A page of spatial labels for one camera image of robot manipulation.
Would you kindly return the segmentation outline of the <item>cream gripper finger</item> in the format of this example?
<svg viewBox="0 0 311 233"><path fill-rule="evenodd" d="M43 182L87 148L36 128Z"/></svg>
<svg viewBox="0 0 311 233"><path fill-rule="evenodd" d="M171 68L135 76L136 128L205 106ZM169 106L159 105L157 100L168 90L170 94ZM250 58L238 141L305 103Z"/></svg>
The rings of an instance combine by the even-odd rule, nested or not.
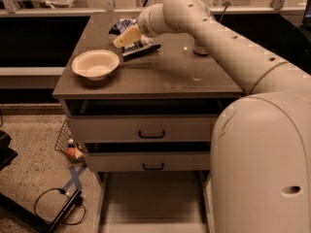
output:
<svg viewBox="0 0 311 233"><path fill-rule="evenodd" d="M126 28L114 41L113 44L117 49L137 42L141 39L142 33L138 26L131 25Z"/></svg>

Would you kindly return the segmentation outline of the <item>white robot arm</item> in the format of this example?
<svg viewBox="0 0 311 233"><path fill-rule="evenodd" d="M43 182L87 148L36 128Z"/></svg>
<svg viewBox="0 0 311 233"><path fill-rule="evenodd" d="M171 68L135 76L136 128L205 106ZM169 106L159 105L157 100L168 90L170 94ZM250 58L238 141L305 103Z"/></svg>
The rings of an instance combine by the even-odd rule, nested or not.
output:
<svg viewBox="0 0 311 233"><path fill-rule="evenodd" d="M191 35L242 88L213 129L216 233L311 233L311 77L218 23L198 0L164 0L115 40Z"/></svg>

